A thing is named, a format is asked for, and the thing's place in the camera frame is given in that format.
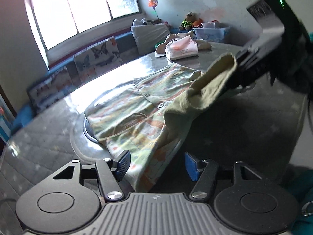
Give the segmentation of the teddy bear green vest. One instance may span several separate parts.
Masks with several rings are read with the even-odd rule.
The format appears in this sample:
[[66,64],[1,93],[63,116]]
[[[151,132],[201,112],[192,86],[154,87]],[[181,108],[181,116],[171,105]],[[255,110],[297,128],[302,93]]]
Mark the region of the teddy bear green vest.
[[180,31],[190,31],[193,28],[200,28],[202,26],[202,23],[204,21],[201,18],[198,18],[196,13],[188,12],[185,15],[185,19],[182,21],[182,23],[179,26]]

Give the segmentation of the large butterfly print cushion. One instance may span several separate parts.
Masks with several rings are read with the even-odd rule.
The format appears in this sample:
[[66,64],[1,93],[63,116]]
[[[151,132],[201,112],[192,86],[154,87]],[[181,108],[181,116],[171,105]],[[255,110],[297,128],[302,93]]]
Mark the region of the large butterfly print cushion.
[[87,47],[74,56],[78,75],[82,83],[123,65],[115,37],[110,37]]

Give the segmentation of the cream pink clothes pile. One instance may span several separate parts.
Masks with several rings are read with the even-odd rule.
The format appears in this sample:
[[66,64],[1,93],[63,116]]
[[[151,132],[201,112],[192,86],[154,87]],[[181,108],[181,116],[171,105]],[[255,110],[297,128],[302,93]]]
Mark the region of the cream pink clothes pile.
[[177,34],[170,33],[167,35],[163,43],[157,45],[155,53],[158,55],[165,54],[165,49],[170,44],[173,44],[174,49],[176,50],[181,50],[187,47],[190,43],[194,43],[198,50],[207,50],[212,48],[212,45],[208,41],[203,39],[193,39],[193,37],[193,31]]

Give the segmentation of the black white plush toy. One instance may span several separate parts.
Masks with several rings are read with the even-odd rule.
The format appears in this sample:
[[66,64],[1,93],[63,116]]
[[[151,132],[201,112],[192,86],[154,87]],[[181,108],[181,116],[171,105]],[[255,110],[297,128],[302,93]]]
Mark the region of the black white plush toy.
[[143,18],[141,20],[134,19],[132,26],[135,27],[135,26],[144,26],[144,25],[152,25],[152,24],[153,22],[151,20],[147,20],[146,18]]

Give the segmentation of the colourful pinwheel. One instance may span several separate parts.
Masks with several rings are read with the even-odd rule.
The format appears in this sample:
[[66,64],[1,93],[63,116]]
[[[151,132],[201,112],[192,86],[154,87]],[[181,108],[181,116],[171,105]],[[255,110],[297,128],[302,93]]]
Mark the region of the colourful pinwheel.
[[156,12],[156,7],[158,5],[158,2],[159,2],[158,0],[148,0],[148,7],[151,7],[153,9],[157,19],[159,20],[160,18]]

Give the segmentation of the pink white packaged garment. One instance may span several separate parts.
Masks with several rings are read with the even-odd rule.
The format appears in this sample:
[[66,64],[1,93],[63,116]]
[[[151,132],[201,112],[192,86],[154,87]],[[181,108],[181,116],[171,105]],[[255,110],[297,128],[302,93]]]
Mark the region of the pink white packaged garment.
[[198,55],[198,46],[190,36],[174,39],[167,43],[165,55],[170,61],[194,57]]

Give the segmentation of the window with white frame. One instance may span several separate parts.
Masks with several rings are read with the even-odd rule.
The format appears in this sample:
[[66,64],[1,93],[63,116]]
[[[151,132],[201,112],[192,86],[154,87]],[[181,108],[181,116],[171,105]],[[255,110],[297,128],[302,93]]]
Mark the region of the window with white frame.
[[50,60],[125,26],[141,13],[137,0],[30,0],[39,36]]

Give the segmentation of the round black induction cooker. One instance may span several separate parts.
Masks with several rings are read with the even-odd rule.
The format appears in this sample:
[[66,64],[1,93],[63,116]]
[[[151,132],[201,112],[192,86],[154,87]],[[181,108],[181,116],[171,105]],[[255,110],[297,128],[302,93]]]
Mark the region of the round black induction cooker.
[[91,104],[79,114],[69,134],[69,140],[74,153],[80,160],[89,164],[93,164],[100,159],[111,158],[105,145],[96,139],[85,115],[85,111],[89,109],[89,107],[96,106],[97,101],[103,96],[102,94],[94,99]]

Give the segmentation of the clear blue storage box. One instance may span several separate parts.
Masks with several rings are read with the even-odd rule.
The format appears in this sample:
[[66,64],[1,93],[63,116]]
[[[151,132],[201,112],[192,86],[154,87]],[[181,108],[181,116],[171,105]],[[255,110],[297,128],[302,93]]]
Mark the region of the clear blue storage box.
[[231,27],[220,22],[204,22],[201,27],[193,29],[196,39],[210,42],[228,43]]

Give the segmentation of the blue sofa bench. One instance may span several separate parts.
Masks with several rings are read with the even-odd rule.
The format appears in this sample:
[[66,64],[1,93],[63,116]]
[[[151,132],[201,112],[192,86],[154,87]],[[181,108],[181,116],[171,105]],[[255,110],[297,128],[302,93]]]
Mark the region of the blue sofa bench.
[[[128,63],[129,61],[133,61],[141,57],[141,55],[138,54],[137,46],[136,46],[136,43],[135,43],[135,40],[131,31],[128,31],[125,33],[123,32],[122,34],[118,36],[114,36],[114,37],[117,42],[117,46],[118,46],[122,61],[124,63]],[[61,63],[57,64],[56,66],[54,66],[44,77],[32,83],[32,85],[30,85],[26,89],[26,93],[30,87],[34,86],[36,83],[41,82],[42,80],[47,78],[49,74],[52,74],[53,72],[55,72],[58,69],[61,69],[62,67],[66,67],[69,72],[69,75],[75,86],[75,89],[73,91],[75,91],[77,88],[85,84],[81,82],[76,65],[74,63],[74,56],[71,56],[67,58],[66,60],[62,61]],[[29,101],[20,109],[20,111],[18,111],[15,121],[12,123],[11,137],[14,134],[16,134],[20,129],[28,125],[28,123],[30,123],[34,119],[34,117],[38,114],[40,113],[36,113],[29,98]]]

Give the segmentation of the colourful patterned child jacket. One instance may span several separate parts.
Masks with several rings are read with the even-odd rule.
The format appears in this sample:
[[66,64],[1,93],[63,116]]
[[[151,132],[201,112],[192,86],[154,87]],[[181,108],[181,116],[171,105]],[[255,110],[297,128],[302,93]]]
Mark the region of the colourful patterned child jacket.
[[215,103],[237,66],[230,53],[205,72],[171,63],[85,111],[96,139],[113,157],[130,151],[126,180],[136,192],[156,184],[192,122]]

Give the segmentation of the small butterfly print cushion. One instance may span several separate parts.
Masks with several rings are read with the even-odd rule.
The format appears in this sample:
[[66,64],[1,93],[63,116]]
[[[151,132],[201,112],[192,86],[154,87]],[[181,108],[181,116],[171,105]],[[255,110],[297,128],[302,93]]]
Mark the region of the small butterfly print cushion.
[[74,89],[75,86],[67,68],[62,67],[30,87],[27,93],[36,113],[41,113]]

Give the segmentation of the grey white pillow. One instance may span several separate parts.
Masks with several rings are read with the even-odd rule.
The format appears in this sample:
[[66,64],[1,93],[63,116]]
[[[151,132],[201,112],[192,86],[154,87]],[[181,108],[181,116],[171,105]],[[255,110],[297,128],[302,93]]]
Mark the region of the grey white pillow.
[[155,45],[163,43],[170,34],[164,24],[138,25],[130,27],[139,55],[146,55],[155,51]]

